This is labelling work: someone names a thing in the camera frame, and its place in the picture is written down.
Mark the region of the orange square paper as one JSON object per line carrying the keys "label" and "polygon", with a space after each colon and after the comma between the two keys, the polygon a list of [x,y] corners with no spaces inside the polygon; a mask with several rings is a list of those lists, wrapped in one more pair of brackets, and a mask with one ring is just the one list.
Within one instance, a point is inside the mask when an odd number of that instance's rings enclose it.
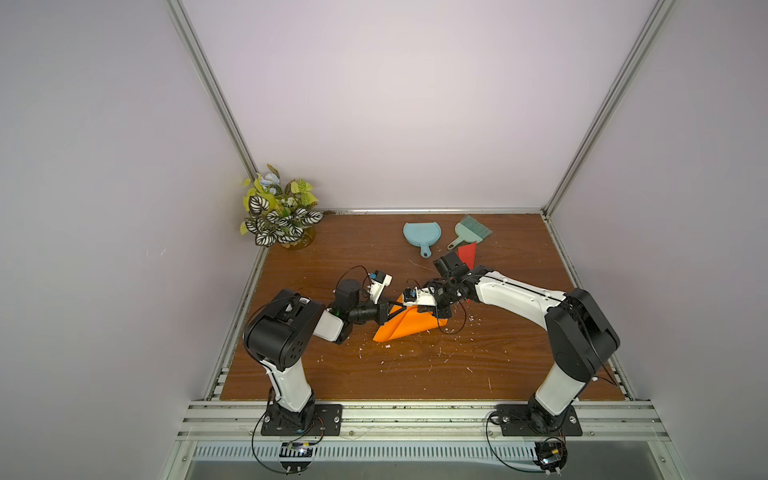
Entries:
{"label": "orange square paper", "polygon": [[[397,300],[402,302],[402,295]],[[430,313],[419,313],[417,306],[408,306],[411,313],[399,324],[384,324],[378,328],[373,336],[373,341],[386,343],[417,333],[445,327],[446,319],[437,319]]]}

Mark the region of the red square paper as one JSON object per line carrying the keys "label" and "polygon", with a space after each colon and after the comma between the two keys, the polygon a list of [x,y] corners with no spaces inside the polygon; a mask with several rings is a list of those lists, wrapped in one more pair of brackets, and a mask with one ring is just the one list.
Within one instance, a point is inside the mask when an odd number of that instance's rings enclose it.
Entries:
{"label": "red square paper", "polygon": [[475,267],[476,252],[477,252],[476,242],[469,243],[466,245],[461,245],[456,248],[456,253],[459,259],[467,266],[469,270],[473,270]]}

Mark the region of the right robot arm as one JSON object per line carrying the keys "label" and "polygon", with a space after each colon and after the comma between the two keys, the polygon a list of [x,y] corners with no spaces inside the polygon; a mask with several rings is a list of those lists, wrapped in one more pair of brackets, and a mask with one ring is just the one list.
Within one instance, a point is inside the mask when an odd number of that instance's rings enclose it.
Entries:
{"label": "right robot arm", "polygon": [[478,266],[469,268],[449,252],[434,261],[440,274],[424,287],[409,288],[404,301],[439,319],[465,300],[509,311],[547,332],[553,365],[533,394],[523,418],[536,433],[550,433],[568,422],[573,401],[618,350],[619,335],[586,290],[548,290]]}

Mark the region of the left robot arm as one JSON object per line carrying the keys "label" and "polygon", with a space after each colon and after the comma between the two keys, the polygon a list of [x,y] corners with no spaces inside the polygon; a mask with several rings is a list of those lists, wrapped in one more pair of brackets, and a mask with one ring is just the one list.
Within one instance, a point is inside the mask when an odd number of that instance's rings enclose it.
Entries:
{"label": "left robot arm", "polygon": [[243,333],[244,348],[266,370],[272,384],[264,434],[306,434],[316,427],[322,416],[316,413],[303,354],[314,338],[342,344],[354,326],[369,321],[384,326],[416,305],[416,294],[406,294],[401,300],[384,297],[389,282],[390,277],[381,273],[370,278],[369,286],[343,279],[337,283],[330,305],[284,289],[249,321]]}

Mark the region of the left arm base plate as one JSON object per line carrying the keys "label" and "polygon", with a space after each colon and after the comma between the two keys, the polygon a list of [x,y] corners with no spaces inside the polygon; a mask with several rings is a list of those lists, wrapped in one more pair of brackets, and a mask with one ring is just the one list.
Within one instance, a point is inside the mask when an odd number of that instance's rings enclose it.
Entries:
{"label": "left arm base plate", "polygon": [[339,436],[344,408],[341,404],[310,403],[300,412],[270,405],[261,422],[261,436]]}

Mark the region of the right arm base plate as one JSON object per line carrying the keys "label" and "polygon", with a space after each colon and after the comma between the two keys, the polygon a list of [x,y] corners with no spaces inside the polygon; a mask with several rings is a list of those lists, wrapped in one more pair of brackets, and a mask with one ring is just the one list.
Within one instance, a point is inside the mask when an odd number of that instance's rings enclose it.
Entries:
{"label": "right arm base plate", "polygon": [[503,436],[582,436],[583,430],[573,406],[552,415],[543,407],[528,404],[498,404],[490,422],[501,427]]}

